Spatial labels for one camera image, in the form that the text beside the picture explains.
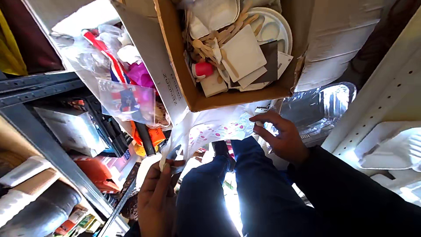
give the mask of right hand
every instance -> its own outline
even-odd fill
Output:
[[[291,121],[271,110],[250,118],[250,121],[269,122],[278,129],[279,135],[275,137],[265,128],[254,126],[254,132],[268,142],[280,158],[298,167],[309,157],[309,150],[301,141],[298,130]]]

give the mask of yellow fabric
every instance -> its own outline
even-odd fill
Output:
[[[13,75],[28,75],[18,44],[1,10],[0,27],[0,70]]]

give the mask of pink item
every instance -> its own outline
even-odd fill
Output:
[[[155,89],[154,81],[152,81],[152,78],[149,75],[149,72],[146,69],[144,63],[141,62],[139,65],[136,63],[133,63],[132,65],[130,65],[129,72],[127,73],[127,75],[138,86],[149,87],[149,88]]]
[[[195,78],[203,79],[213,74],[213,66],[208,62],[193,63],[192,73]]]

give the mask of left hand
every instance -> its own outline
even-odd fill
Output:
[[[167,237],[175,234],[176,197],[174,186],[180,174],[171,178],[170,166],[183,166],[185,161],[166,160],[160,172],[159,162],[146,174],[138,193],[138,217],[142,237]]]

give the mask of white plastic bag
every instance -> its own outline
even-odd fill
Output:
[[[200,147],[221,140],[243,140],[252,135],[254,123],[248,119],[255,115],[256,103],[235,105],[196,113],[186,117],[171,131],[162,147],[160,169],[162,171],[168,154],[181,145],[183,159],[188,161]]]

